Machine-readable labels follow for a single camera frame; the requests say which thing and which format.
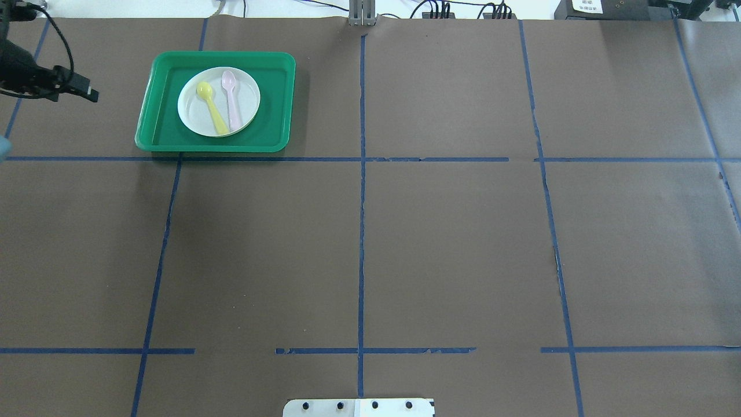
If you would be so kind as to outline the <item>pink plastic spoon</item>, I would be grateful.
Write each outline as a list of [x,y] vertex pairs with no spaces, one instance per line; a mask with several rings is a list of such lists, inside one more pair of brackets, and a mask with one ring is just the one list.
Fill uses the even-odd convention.
[[237,102],[237,88],[239,83],[235,74],[230,69],[226,69],[222,73],[221,85],[226,94],[230,130],[234,132],[240,129],[243,121],[241,120]]

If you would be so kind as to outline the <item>yellow plastic spoon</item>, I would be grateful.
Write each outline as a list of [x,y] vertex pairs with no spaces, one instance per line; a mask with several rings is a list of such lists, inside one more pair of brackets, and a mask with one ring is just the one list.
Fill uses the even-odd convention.
[[218,136],[225,136],[230,133],[229,127],[227,127],[219,109],[214,102],[214,88],[211,84],[206,81],[201,81],[196,86],[196,93],[207,105],[207,110],[211,116],[212,126]]

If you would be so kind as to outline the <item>green plastic tray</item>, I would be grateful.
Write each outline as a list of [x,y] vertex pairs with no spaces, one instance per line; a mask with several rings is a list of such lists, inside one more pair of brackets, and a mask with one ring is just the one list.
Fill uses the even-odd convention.
[[[261,104],[237,134],[214,138],[192,132],[178,116],[186,83],[207,68],[238,68],[256,79]],[[152,64],[138,119],[135,144],[146,152],[272,153],[289,141],[296,62],[281,51],[167,51]]]

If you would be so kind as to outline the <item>white metal mounting plate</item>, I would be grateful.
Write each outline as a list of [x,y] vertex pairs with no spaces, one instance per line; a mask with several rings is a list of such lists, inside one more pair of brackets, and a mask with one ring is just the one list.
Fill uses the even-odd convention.
[[332,398],[294,399],[283,416],[435,416],[428,398]]

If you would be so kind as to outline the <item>black device with label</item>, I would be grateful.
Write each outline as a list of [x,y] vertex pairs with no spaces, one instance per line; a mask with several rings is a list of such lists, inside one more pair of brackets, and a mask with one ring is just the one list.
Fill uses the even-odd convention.
[[648,1],[559,1],[555,20],[649,21]]

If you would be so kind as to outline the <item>white round plate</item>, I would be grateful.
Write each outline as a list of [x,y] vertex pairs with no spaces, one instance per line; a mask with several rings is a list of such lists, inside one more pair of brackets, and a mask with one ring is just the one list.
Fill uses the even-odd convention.
[[[237,88],[237,102],[243,125],[234,132],[230,130],[226,94],[221,85],[222,73],[225,70],[231,70],[239,83]],[[201,81],[209,82],[214,90],[215,105],[230,130],[230,133],[225,136],[217,135],[211,121],[211,116],[207,110],[207,105],[196,93],[196,86]],[[238,68],[207,68],[192,77],[186,83],[185,87],[182,88],[178,97],[178,116],[183,124],[192,132],[206,137],[222,138],[232,136],[246,129],[257,116],[260,104],[261,90],[256,79],[250,74]]]

